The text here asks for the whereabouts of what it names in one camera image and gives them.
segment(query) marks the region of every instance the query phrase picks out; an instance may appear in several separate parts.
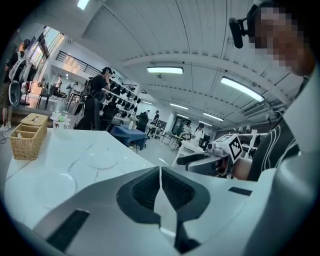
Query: headset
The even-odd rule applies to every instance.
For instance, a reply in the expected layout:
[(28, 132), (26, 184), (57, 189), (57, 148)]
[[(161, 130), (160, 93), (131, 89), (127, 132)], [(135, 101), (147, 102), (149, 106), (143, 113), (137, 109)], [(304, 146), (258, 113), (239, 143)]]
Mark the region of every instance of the headset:
[[(250, 39), (255, 37), (255, 18), (256, 14), (260, 12), (261, 8), (277, 6), (277, 3), (272, 0), (263, 1), (262, 3), (256, 2), (245, 18), (230, 18), (229, 27), (232, 33), (234, 46), (238, 49), (241, 49), (244, 46), (242, 37), (245, 37), (246, 35), (248, 35)], [(247, 23), (247, 29), (244, 27), (244, 21)]]

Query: wicker basket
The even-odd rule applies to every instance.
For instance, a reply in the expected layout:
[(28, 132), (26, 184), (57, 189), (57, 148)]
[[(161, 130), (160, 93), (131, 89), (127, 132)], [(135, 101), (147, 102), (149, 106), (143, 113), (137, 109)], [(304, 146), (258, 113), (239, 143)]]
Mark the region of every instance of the wicker basket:
[(47, 134), (47, 123), (48, 117), (46, 115), (37, 113), (31, 113), (21, 121), (21, 124), (26, 126), (40, 127), (41, 140), (43, 140)]
[(13, 157), (16, 160), (35, 160), (42, 142), (42, 127), (19, 124), (10, 134)]

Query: blue table cover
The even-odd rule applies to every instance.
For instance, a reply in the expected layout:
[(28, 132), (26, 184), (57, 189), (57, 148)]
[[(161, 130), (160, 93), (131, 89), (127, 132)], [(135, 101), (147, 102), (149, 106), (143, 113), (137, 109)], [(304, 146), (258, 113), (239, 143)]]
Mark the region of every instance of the blue table cover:
[(121, 138), (120, 141), (126, 145), (129, 146), (130, 142), (135, 142), (137, 146), (140, 147), (140, 150), (142, 150), (145, 147), (145, 143), (148, 139), (148, 136), (140, 131), (140, 130), (129, 130), (128, 125), (121, 125), (121, 126), (114, 126), (111, 130), (111, 135), (113, 134), (127, 134), (130, 138)]

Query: person in white shirt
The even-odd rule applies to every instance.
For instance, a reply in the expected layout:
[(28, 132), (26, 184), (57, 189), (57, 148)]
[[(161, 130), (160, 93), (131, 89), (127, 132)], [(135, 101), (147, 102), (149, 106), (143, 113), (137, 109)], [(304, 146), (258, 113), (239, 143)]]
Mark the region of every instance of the person in white shirt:
[(203, 123), (200, 123), (198, 128), (195, 129), (194, 134), (191, 136), (191, 140), (190, 142), (195, 145), (196, 147), (199, 146), (199, 143), (201, 142), (201, 140), (203, 140), (205, 133), (203, 128), (205, 127), (205, 125)]

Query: white ceiling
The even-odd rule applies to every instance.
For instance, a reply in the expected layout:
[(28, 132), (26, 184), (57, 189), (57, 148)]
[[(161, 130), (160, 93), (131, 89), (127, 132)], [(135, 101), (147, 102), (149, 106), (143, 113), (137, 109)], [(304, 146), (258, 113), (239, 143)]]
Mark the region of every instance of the white ceiling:
[[(252, 0), (49, 0), (35, 13), (37, 22), (72, 37), (111, 63), (163, 105), (214, 125), (216, 129), (265, 122), (263, 114), (247, 118), (245, 109), (258, 102), (221, 84), (232, 78), (265, 97), (266, 112), (288, 106), (302, 78), (262, 60), (244, 38), (234, 47), (228, 19), (244, 18)], [(183, 75), (147, 72), (149, 66), (183, 67)], [(223, 118), (219, 122), (203, 112)]]

